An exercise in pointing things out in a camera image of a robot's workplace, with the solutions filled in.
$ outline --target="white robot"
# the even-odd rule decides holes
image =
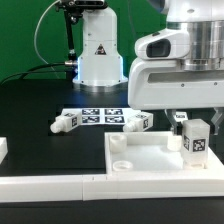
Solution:
[[[127,87],[123,58],[117,51],[117,16],[105,0],[61,0],[68,33],[68,65],[78,65],[74,88],[90,92],[111,92]],[[74,50],[71,25],[83,18],[83,52]]]
[[[111,8],[83,13],[83,52],[74,87],[110,92],[127,86],[123,58],[117,51],[117,16]]]
[[[167,27],[136,42],[129,105],[145,110],[223,107],[223,0],[149,2],[167,14]]]

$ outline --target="black cable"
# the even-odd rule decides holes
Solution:
[[[4,84],[8,79],[11,79],[16,76],[22,76],[22,75],[28,75],[28,74],[43,74],[43,73],[54,73],[55,71],[39,71],[39,72],[34,72],[34,71],[28,71],[28,72],[22,72],[22,73],[16,73],[13,75],[10,75],[4,79],[1,80],[0,85]]]
[[[64,62],[58,62],[58,63],[39,65],[39,66],[30,68],[27,72],[33,72],[33,71],[36,71],[38,69],[49,68],[49,67],[56,67],[56,66],[61,66],[61,65],[65,65],[65,63]],[[21,77],[19,79],[24,79],[28,74],[25,72],[23,75],[21,75]]]

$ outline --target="white block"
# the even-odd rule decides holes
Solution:
[[[201,119],[183,121],[181,155],[189,165],[206,164],[210,126]]]
[[[0,164],[8,153],[6,138],[0,138]]]

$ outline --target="white platform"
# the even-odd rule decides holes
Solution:
[[[109,138],[119,134],[127,148],[113,153]],[[184,170],[180,153],[167,149],[171,135],[106,133],[105,175],[1,177],[0,202],[224,196],[224,166],[214,153],[209,149],[206,169]],[[132,170],[114,171],[118,161],[131,162]]]

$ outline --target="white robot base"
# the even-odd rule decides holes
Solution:
[[[83,52],[78,58],[75,89],[111,92],[127,88],[123,75],[123,58],[117,51],[117,16],[105,10],[83,13]]]

